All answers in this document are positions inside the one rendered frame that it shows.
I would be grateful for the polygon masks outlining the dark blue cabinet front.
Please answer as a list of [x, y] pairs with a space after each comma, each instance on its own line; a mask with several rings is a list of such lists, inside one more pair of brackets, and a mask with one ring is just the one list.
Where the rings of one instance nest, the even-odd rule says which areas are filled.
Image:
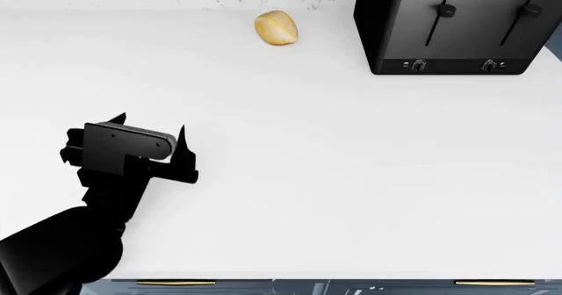
[[532, 286], [464, 286], [449, 279], [219, 279], [215, 285], [152, 286], [103, 279], [79, 295], [562, 295], [562, 280]]

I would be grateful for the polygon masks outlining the yellow-brown potato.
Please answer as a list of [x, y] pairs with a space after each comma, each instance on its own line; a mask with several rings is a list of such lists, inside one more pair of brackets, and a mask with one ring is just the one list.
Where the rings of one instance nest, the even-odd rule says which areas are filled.
[[254, 27], [267, 44], [284, 46], [299, 40], [299, 31], [292, 18], [284, 11], [274, 10], [259, 15]]

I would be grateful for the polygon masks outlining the black steel toaster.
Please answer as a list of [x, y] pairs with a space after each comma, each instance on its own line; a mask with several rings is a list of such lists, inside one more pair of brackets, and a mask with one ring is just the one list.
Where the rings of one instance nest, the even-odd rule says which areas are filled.
[[[353, 18], [370, 71], [378, 76], [518, 76], [562, 23], [562, 0], [531, 0], [537, 18], [518, 18], [527, 0], [447, 0], [453, 18], [439, 18], [443, 0], [356, 0]], [[414, 72], [412, 64], [425, 60]], [[495, 60], [491, 72], [481, 70]]]

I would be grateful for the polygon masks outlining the black toaster lever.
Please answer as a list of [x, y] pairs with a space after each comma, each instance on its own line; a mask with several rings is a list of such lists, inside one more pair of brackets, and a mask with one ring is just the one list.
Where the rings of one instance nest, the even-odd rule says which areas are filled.
[[453, 18], [457, 12], [457, 7], [448, 4], [447, 0], [443, 0], [437, 7], [437, 16], [439, 18]]
[[518, 18], [537, 18], [541, 15], [543, 8], [527, 0], [517, 11]]

